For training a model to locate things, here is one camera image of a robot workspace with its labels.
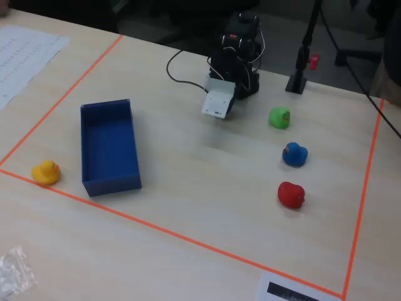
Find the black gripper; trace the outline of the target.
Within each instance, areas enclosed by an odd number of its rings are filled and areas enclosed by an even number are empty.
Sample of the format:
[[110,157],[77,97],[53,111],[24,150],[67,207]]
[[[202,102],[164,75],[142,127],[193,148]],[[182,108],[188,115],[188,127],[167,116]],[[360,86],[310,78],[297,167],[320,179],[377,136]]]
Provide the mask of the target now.
[[[215,52],[209,60],[209,76],[211,78],[227,82],[240,82],[242,80],[242,60],[238,57],[235,48],[223,47]],[[227,107],[226,117],[229,116],[237,95],[238,93],[235,91]]]

